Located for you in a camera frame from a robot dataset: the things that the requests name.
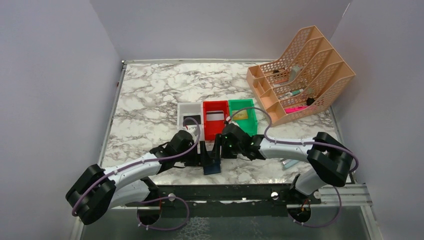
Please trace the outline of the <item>green plastic bin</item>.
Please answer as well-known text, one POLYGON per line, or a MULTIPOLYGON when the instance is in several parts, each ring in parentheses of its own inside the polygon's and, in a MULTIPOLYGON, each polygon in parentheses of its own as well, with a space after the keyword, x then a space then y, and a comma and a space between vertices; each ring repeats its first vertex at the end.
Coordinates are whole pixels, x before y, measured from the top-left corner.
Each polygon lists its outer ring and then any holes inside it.
MULTIPOLYGON (((228 100, 229 112, 233 115, 236 111, 248 107, 254 107, 253 99, 230 99, 228 100)), ((258 120, 254 109, 249 108, 238 112, 232 121, 237 123, 239 127, 248 135, 253 136, 258 131, 258 120)))

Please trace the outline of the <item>red plastic bin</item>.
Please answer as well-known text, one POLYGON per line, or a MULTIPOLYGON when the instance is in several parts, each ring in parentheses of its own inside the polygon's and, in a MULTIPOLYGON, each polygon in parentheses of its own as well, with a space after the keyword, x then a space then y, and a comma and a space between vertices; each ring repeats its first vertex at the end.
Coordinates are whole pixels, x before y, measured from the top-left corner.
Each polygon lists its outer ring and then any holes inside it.
POLYGON ((213 101, 203 101, 203 130, 204 130, 204 140, 213 141, 216 134, 221 134, 223 128, 225 127, 225 119, 229 114, 229 103, 227 100, 213 100, 213 101), (206 112, 224 112, 225 119, 220 121, 207 121, 206 112))

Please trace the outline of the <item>white plastic bin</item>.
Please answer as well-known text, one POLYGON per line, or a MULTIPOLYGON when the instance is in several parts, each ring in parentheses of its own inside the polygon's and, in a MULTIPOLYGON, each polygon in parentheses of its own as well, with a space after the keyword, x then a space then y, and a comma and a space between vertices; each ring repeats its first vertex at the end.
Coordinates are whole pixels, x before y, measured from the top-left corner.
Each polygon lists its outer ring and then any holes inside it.
POLYGON ((177 129, 188 130, 194 140, 199 137, 199 141, 205 140, 203 103, 180 102, 177 104, 177 129))

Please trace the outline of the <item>peach desk organizer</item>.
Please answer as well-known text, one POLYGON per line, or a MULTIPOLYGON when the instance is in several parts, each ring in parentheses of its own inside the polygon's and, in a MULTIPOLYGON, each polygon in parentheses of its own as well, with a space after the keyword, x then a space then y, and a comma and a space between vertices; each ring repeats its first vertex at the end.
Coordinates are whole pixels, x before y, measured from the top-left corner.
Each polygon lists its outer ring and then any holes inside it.
POLYGON ((246 81, 258 105, 270 115, 271 125, 278 126, 326 111, 355 75, 324 34, 312 25, 296 33, 280 58, 249 67, 246 81), (289 82, 294 65, 303 69, 289 82), (304 91, 280 99, 298 89, 304 91), (285 108, 306 106, 307 98, 315 99, 307 109, 285 112, 285 108))

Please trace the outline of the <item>navy blue card holder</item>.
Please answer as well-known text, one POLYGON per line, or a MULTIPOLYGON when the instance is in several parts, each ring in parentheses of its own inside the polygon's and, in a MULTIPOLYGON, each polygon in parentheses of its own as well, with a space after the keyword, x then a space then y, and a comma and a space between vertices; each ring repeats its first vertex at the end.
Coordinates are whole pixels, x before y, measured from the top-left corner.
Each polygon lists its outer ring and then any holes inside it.
POLYGON ((219 174, 221 171, 221 164, 219 162, 203 167, 203 174, 205 176, 219 174))

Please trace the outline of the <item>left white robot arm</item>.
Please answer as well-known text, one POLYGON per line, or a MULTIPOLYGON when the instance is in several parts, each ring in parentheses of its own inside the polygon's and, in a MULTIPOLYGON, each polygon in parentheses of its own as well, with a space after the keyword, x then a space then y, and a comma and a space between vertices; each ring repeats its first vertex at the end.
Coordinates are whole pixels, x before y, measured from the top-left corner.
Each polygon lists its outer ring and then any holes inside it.
POLYGON ((174 168, 177 162, 186 167, 202 166, 202 160, 209 156, 204 140, 180 130, 170 141, 135 160, 106 168, 90 165, 68 190, 65 199, 72 208, 72 216, 90 225, 109 209, 157 197, 151 176, 174 168))

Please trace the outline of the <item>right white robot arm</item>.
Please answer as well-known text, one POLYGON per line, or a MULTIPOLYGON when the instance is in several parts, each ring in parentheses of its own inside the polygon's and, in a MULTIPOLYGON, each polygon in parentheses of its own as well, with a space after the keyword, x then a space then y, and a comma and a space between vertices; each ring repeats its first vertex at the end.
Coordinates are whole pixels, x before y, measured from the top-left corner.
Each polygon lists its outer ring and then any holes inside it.
POLYGON ((326 132, 295 142, 271 139, 265 134, 250 136, 229 123, 215 136, 214 145, 225 159, 243 155, 249 160, 287 159, 310 164, 311 169, 298 174, 290 186, 291 195, 300 199, 325 185, 343 187, 354 160, 350 151, 326 132))

